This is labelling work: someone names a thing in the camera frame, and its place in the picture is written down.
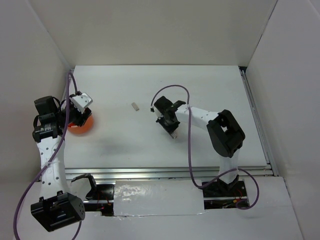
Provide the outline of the white cover sheet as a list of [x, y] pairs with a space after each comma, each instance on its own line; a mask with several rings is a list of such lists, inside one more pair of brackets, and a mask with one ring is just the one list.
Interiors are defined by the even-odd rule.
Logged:
[[117, 217], [200, 215], [203, 191], [191, 180], [116, 181], [113, 211]]

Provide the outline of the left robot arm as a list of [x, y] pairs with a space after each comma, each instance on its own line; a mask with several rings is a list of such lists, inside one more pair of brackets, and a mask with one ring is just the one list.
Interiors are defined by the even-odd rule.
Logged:
[[33, 126], [33, 139], [37, 144], [41, 167], [41, 189], [39, 201], [30, 206], [32, 216], [48, 231], [80, 222], [85, 218], [84, 200], [97, 197], [99, 187], [90, 173], [72, 179], [84, 180], [74, 192], [68, 186], [64, 163], [64, 127], [73, 124], [82, 127], [92, 115], [89, 105], [92, 98], [80, 91], [69, 96], [69, 105], [62, 108], [56, 105], [53, 96], [35, 100], [38, 112]]

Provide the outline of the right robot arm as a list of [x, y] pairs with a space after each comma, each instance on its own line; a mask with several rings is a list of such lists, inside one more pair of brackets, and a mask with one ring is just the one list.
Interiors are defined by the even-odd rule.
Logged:
[[[176, 129], [180, 123], [188, 124], [187, 156], [192, 182], [199, 189], [207, 188], [214, 181], [223, 196], [230, 196], [236, 189], [239, 180], [239, 151], [246, 138], [244, 131], [229, 110], [221, 112], [206, 111], [190, 106], [187, 102], [178, 100], [171, 102], [165, 96], [151, 102], [150, 111], [157, 116], [156, 122], [172, 137], [176, 137]], [[208, 132], [211, 144], [219, 155], [218, 176], [205, 185], [197, 185], [193, 175], [191, 159], [191, 126]]]

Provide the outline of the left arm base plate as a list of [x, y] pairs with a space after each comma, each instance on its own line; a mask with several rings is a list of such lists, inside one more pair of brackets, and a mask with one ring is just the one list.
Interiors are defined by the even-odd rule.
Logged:
[[84, 173], [71, 180], [70, 190], [83, 201], [86, 212], [97, 212], [105, 217], [114, 216], [113, 183], [97, 183], [93, 175]]

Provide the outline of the orange round pen holder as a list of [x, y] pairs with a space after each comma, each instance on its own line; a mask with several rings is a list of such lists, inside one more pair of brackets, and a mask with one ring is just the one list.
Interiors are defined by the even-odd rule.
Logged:
[[74, 135], [82, 135], [82, 134], [85, 134], [87, 133], [88, 131], [90, 131], [92, 129], [94, 125], [94, 117], [93, 115], [91, 115], [87, 120], [86, 122], [84, 123], [84, 125], [82, 126], [78, 126], [78, 125], [75, 125], [74, 123], [70, 123], [68, 125], [68, 128], [67, 130], [74, 134]]

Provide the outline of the beige eraser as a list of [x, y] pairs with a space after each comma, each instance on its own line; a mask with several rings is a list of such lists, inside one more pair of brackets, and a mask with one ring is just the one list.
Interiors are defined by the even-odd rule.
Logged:
[[131, 106], [133, 107], [133, 109], [134, 109], [135, 111], [139, 111], [139, 110], [140, 110], [140, 108], [138, 107], [138, 105], [137, 105], [135, 102], [133, 102], [133, 103], [131, 104]]

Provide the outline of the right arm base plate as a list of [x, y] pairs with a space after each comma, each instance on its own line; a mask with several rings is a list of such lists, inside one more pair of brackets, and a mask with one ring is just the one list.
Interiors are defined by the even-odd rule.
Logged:
[[240, 208], [249, 207], [244, 180], [239, 180], [230, 191], [221, 190], [218, 183], [214, 182], [210, 186], [204, 188], [202, 192], [205, 210], [234, 209], [238, 202]]

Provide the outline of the aluminium front rail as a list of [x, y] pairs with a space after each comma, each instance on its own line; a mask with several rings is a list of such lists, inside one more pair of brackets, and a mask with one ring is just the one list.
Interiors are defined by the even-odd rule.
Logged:
[[[273, 176], [271, 165], [265, 167], [243, 167], [253, 176]], [[213, 178], [218, 175], [218, 167], [193, 167], [193, 176], [198, 179]], [[188, 167], [152, 167], [152, 168], [66, 168], [66, 179], [71, 180], [82, 174], [91, 174], [98, 181], [115, 180], [160, 180], [187, 179]]]

